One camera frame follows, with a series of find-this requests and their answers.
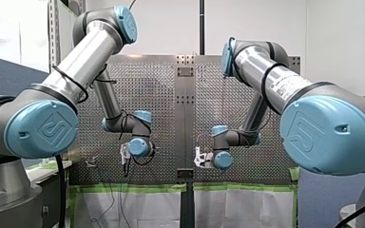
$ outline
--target perforated metal panel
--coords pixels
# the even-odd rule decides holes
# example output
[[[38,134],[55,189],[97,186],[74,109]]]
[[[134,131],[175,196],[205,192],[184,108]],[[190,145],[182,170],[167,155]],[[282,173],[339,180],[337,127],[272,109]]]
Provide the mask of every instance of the perforated metal panel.
[[[175,56],[114,56],[108,61],[108,72],[117,80],[114,89],[125,111],[152,112],[151,141],[160,147],[150,165],[131,163],[128,179],[139,183],[176,182],[175,155]],[[102,128],[103,112],[96,94],[80,104],[78,150],[80,161],[71,169],[72,184],[99,181],[125,181],[121,166],[120,143],[130,141],[124,134],[106,133]],[[99,168],[87,168],[86,160],[98,159]]]
[[[152,112],[151,139],[160,147],[150,165],[131,164],[128,181],[177,182],[177,168],[192,167],[193,161],[185,151],[200,146],[202,152],[211,152],[212,126],[227,124],[238,128],[251,104],[254,96],[251,88],[235,78],[223,79],[221,57],[196,56],[192,65],[194,75],[188,77],[178,75],[177,69],[182,66],[177,63],[179,60],[177,56],[115,56],[108,62],[111,78],[118,81],[114,89],[120,105],[127,112],[136,109]],[[291,61],[296,62],[294,70],[299,70],[298,57]],[[125,134],[118,143],[119,134],[106,133],[101,124],[103,112],[92,89],[89,95],[90,99],[78,107],[80,133],[76,150],[80,161],[71,169],[71,183],[126,181],[119,144],[128,142],[130,135]],[[187,132],[192,124],[193,130]],[[281,144],[278,115],[272,114],[262,130],[261,145],[232,147],[231,152],[235,159],[231,169],[223,174],[219,170],[195,169],[194,181],[290,182],[288,168],[294,164]],[[86,166],[86,161],[93,157],[97,157],[98,168]]]
[[[223,79],[219,56],[197,57],[196,76],[195,145],[200,146],[202,152],[212,152],[212,126],[226,124],[230,128],[239,128],[254,97],[254,90],[235,78]],[[281,143],[279,115],[271,114],[261,134],[260,145],[231,147],[233,167],[224,173],[196,168],[195,181],[290,182],[288,168],[293,166],[293,162]]]

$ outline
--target robot logo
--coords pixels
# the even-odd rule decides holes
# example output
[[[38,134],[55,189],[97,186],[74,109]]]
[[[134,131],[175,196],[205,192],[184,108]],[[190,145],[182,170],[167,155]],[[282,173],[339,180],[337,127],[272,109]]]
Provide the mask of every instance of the robot logo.
[[[71,124],[59,112],[54,112],[38,128],[37,134],[47,143],[58,147],[71,129]]]
[[[317,123],[298,112],[285,141],[306,156],[304,153],[311,152],[322,135],[324,132]]]

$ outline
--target light blue joint cap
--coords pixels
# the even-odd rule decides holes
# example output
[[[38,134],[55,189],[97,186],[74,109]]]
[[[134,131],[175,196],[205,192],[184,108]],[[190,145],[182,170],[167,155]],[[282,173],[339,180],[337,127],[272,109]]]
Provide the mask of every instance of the light blue joint cap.
[[[262,134],[259,133],[259,136],[256,139],[256,142],[254,143],[254,145],[259,145],[262,142]]]
[[[111,132],[111,131],[109,130],[109,128],[108,128],[108,125],[106,124],[106,118],[103,118],[103,120],[102,120],[102,125],[103,125],[103,130],[104,130],[105,132]]]
[[[129,154],[137,158],[145,157],[150,152],[146,141],[140,138],[135,138],[129,142],[128,151]]]
[[[233,157],[229,152],[221,151],[216,155],[213,164],[219,169],[228,169],[233,165]]]
[[[290,104],[280,120],[283,145],[294,162],[319,174],[365,172],[365,114],[328,96]]]
[[[23,159],[44,159],[67,152],[78,131],[78,118],[67,104],[39,101],[17,111],[6,125],[5,146]]]
[[[233,72],[234,60],[231,52],[234,51],[235,46],[236,46],[236,40],[232,40],[230,44],[232,50],[230,50],[229,41],[226,42],[223,48],[223,54],[221,56],[221,72],[223,73],[224,76],[227,77],[234,77],[234,72]]]
[[[128,44],[133,44],[138,39],[138,28],[132,12],[126,6],[115,6],[115,18],[121,32]]]
[[[148,112],[148,111],[143,111],[143,110],[136,110],[133,112],[133,115],[136,118],[139,118],[145,122],[151,123],[152,124],[152,113]]]
[[[228,130],[229,130],[229,127],[226,125],[216,125],[216,126],[212,127],[212,137],[223,134],[224,132],[226,132]]]

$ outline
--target wire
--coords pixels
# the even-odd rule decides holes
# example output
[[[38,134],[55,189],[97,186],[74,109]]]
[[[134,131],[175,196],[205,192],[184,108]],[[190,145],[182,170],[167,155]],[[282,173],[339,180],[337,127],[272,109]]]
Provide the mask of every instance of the wire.
[[[131,159],[128,160],[128,163],[124,164],[124,177],[127,178],[129,175],[129,167],[131,165]]]
[[[119,202],[120,202],[120,211],[121,211],[121,214],[123,214],[123,217],[124,217],[124,220],[126,222],[126,225],[128,226],[128,228],[131,228],[131,225],[129,225],[129,222],[128,222],[128,219],[126,219],[126,216],[125,216],[125,213],[124,213],[124,208],[123,208],[123,197],[122,197],[122,191],[123,191],[123,185],[120,184],[120,193],[119,193]]]
[[[99,174],[100,180],[101,182],[104,182],[103,176],[102,176],[102,172],[100,171],[99,166],[96,166],[97,168],[97,172]],[[111,181],[108,180],[108,186],[109,186],[109,190],[111,191],[111,198],[112,198],[112,202],[111,204],[108,206],[108,208],[98,217],[98,218],[92,218],[90,221],[91,222],[95,222],[100,228],[102,228],[102,226],[100,225],[100,219],[103,218],[103,216],[114,206],[115,204],[115,197],[114,197],[114,191],[112,190],[112,186],[111,186]]]
[[[150,162],[152,162],[152,160],[153,160],[153,158],[154,158],[155,156],[154,156],[154,155],[150,156],[149,161],[145,161],[145,162],[143,162],[143,163],[138,162],[138,161],[136,160],[136,158],[135,158],[135,157],[133,157],[133,156],[131,156],[131,157],[132,157],[132,160],[133,160],[136,164],[138,164],[138,165],[140,165],[140,166],[144,166],[144,165],[147,165],[147,164],[149,164]]]
[[[135,2],[136,2],[136,0],[133,0],[133,1],[132,1],[131,5],[129,6],[129,10],[131,10],[131,9],[132,9],[132,7],[133,7],[133,5],[135,4]]]
[[[362,215],[363,213],[365,213],[365,206],[363,206],[362,208],[358,209],[357,211],[353,212],[350,216],[348,216],[346,219],[340,221],[335,228],[343,228],[346,226],[346,224],[348,222],[350,222],[353,219],[356,219],[356,217]]]
[[[83,93],[85,94],[85,97],[82,100],[80,100],[78,102],[78,104],[87,101],[87,99],[88,99],[88,92],[87,92],[87,90],[82,85],[80,85],[78,82],[76,82],[75,80],[73,80],[69,75],[67,75],[64,71],[62,71],[56,65],[52,65],[52,68],[55,69],[59,74],[61,74],[62,77],[70,80],[71,82],[73,82],[76,86],[78,86],[83,91]]]
[[[106,68],[107,68],[107,64],[105,64],[103,66],[103,68],[99,71],[99,73],[97,74],[97,76],[94,79],[94,81],[101,82],[101,83],[117,84],[117,80],[101,80],[101,79],[97,79],[98,77],[100,77],[100,75],[102,75],[102,73],[106,70]]]
[[[278,113],[277,110],[272,106],[272,104],[269,102],[268,97],[266,96],[266,79],[268,78],[269,73],[272,72],[272,70],[275,67],[286,67],[287,65],[285,65],[284,63],[274,63],[271,66],[269,66],[265,72],[263,73],[262,79],[261,79],[261,83],[260,83],[260,94],[262,95],[263,100],[266,102],[266,104],[268,105],[268,107],[270,109],[272,109],[275,113]]]
[[[55,156],[55,160],[58,165],[59,181],[60,181],[60,196],[61,196],[61,208],[59,214],[58,228],[65,228],[65,215],[67,212],[67,181],[65,177],[65,170],[62,164],[61,155]]]

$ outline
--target vertical metal post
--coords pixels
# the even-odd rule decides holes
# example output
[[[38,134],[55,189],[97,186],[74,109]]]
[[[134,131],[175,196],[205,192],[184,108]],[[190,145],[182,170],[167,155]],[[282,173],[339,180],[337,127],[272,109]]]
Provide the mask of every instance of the vertical metal post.
[[[205,54],[205,0],[200,0],[200,55]]]
[[[195,56],[177,56],[176,78],[176,134],[177,148],[183,161],[177,163],[178,182],[186,184],[186,191],[181,195],[180,227],[195,227],[194,204],[194,118],[195,118]]]
[[[48,2],[49,68],[61,62],[59,37],[59,10],[57,0]]]

